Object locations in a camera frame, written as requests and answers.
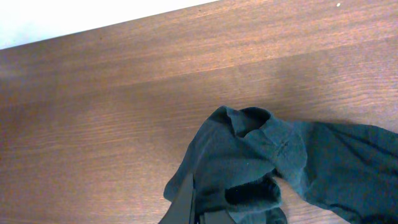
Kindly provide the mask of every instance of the black object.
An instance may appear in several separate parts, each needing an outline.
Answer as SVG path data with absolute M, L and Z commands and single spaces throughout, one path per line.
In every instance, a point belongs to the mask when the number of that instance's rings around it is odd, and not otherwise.
M 351 223 L 398 223 L 398 134 L 375 126 L 286 122 L 260 108 L 222 106 L 197 132 L 164 197 L 175 204 L 189 175 L 190 222 L 227 212 L 238 224 L 287 223 L 278 175 Z
M 195 214 L 193 175 L 188 174 L 166 215 L 159 224 L 236 224 L 225 210 Z

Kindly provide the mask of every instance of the wooden surface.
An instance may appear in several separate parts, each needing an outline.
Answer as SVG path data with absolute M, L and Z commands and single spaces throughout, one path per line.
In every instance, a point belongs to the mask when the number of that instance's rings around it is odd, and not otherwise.
M 398 132 L 395 0 L 220 1 L 0 51 L 0 223 L 157 223 L 219 105 Z M 344 223 L 282 184 L 291 223 Z

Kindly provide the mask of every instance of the wooden table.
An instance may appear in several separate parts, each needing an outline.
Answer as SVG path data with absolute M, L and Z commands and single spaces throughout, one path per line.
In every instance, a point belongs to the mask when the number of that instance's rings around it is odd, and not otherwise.
M 1 50 L 0 223 L 157 223 L 219 105 L 397 132 L 398 3 L 337 3 L 220 1 Z M 344 223 L 282 191 L 291 223 Z

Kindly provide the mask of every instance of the fabric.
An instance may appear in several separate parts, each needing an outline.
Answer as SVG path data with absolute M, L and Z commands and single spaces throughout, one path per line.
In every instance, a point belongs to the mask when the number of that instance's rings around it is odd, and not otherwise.
M 367 125 L 286 122 L 260 108 L 218 108 L 166 185 L 193 173 L 196 213 L 240 224 L 287 223 L 279 175 L 308 203 L 350 223 L 398 223 L 398 134 Z

